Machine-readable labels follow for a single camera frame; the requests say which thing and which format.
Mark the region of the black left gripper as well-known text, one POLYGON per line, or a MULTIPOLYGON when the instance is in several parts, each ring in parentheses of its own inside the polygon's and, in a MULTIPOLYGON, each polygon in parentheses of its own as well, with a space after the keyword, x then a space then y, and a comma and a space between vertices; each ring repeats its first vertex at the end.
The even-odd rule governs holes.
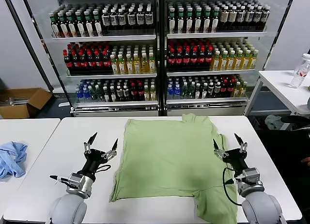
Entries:
POLYGON ((118 139, 116 139, 113 147, 108 152, 100 151, 97 149, 91 149, 91 146, 96 138, 97 132, 89 138, 87 142, 84 142, 84 156, 86 162, 81 170, 77 172, 79 175, 86 176, 91 180, 96 180, 95 174, 98 172, 104 172, 111 168, 107 164, 109 160, 117 155, 118 139))

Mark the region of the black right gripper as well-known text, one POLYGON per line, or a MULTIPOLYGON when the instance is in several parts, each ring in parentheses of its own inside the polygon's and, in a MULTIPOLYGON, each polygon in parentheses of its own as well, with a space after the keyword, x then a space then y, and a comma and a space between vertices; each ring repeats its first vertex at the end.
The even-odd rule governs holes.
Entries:
POLYGON ((241 137, 239 137, 236 133, 234 133, 240 148, 231 149, 228 151, 224 151, 219 148, 215 139, 213 139, 214 146, 214 154, 222 159, 225 163, 228 163, 232 166, 234 170, 234 177, 237 177, 243 173, 243 170, 248 169, 248 165, 245 162, 245 158, 247 157, 247 147, 248 143, 244 142, 241 137))

